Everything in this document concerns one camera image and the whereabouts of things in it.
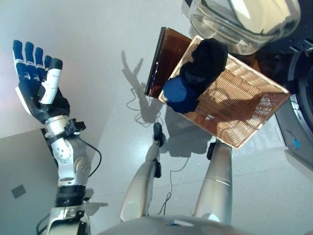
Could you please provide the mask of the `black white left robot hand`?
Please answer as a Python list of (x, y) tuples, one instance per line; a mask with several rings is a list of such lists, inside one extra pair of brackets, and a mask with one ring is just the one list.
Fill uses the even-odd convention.
[(55, 120), (68, 123), (70, 105), (59, 89), (63, 61), (44, 55), (32, 42), (13, 41), (16, 88), (25, 110), (42, 124)]

